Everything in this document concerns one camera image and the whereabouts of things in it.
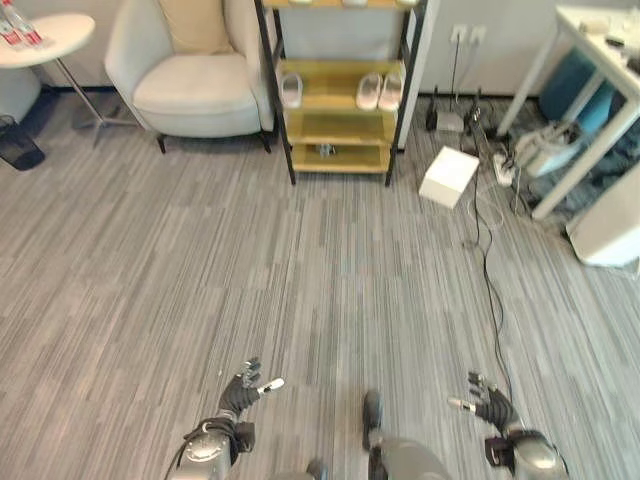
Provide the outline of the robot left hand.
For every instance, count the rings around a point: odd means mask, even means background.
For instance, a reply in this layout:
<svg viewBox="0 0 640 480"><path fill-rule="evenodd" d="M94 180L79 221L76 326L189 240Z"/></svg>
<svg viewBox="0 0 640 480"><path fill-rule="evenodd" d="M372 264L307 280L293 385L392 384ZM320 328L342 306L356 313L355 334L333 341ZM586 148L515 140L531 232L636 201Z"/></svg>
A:
<svg viewBox="0 0 640 480"><path fill-rule="evenodd" d="M232 414L238 418L243 411L251 407L261 397L285 385L285 380L281 377L258 385L260 376L261 363L259 358L252 357L245 360L240 370L225 387L218 402L218 411Z"/></svg>

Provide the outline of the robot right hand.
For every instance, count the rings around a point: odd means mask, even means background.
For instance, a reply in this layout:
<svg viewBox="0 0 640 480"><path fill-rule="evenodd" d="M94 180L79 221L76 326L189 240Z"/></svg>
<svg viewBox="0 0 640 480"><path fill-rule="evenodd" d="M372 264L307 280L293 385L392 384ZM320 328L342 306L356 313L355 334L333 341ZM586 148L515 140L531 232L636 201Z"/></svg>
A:
<svg viewBox="0 0 640 480"><path fill-rule="evenodd" d="M511 430L522 429L521 417L513 403L486 376L470 371L468 373L470 393L475 401L448 397L447 403L462 411L475 415L486 423L493 425L498 432L506 435Z"/></svg>

